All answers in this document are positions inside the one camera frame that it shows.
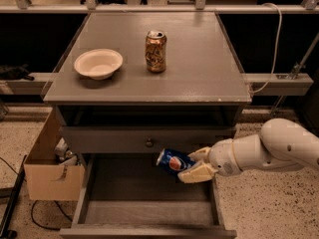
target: soda can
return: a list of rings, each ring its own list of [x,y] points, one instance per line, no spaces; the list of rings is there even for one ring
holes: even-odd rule
[[[165,148],[159,155],[157,165],[168,174],[177,176],[181,171],[190,169],[195,165],[195,161],[177,150]]]
[[[167,37],[161,30],[150,30],[146,39],[146,60],[148,70],[160,73],[166,69]]]

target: floor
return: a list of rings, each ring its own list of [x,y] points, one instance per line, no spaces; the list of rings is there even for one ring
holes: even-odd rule
[[[9,107],[9,114],[0,122],[0,157],[18,171],[23,156],[30,151],[50,108]],[[299,122],[293,110],[283,110],[279,118]],[[244,110],[235,137],[259,131],[271,119],[269,110]],[[0,160],[0,187],[13,186],[16,175]],[[220,209],[226,229],[236,230],[237,239],[255,238],[319,238],[319,172],[303,168],[295,172],[272,173],[245,171],[233,177],[216,176]],[[7,199],[0,199],[3,215]],[[10,229],[21,239],[58,239],[58,231],[38,227],[32,222],[34,201],[28,198],[23,183]],[[76,202],[60,202],[72,216]],[[34,208],[34,218],[49,227],[69,227],[54,202],[40,201]]]

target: drawer knob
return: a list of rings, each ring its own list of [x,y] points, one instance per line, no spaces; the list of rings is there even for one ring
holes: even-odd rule
[[[154,143],[153,140],[151,138],[148,138],[146,141],[146,147],[153,147]]]

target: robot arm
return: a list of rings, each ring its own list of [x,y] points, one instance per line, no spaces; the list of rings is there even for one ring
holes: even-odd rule
[[[189,155],[197,161],[178,174],[181,181],[210,180],[216,173],[240,174],[248,169],[293,171],[310,166],[319,170],[319,138],[287,119],[271,119],[259,134],[227,139]]]

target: cabinet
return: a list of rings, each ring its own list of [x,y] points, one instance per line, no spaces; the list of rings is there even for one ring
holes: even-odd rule
[[[150,29],[167,35],[161,74],[146,68]],[[123,65],[104,81],[81,78],[73,63],[101,48],[121,53]],[[182,184],[155,166],[164,147],[191,152],[232,137],[251,102],[214,13],[92,13],[44,100],[71,150],[88,162],[63,238],[234,238],[219,217],[214,183]]]

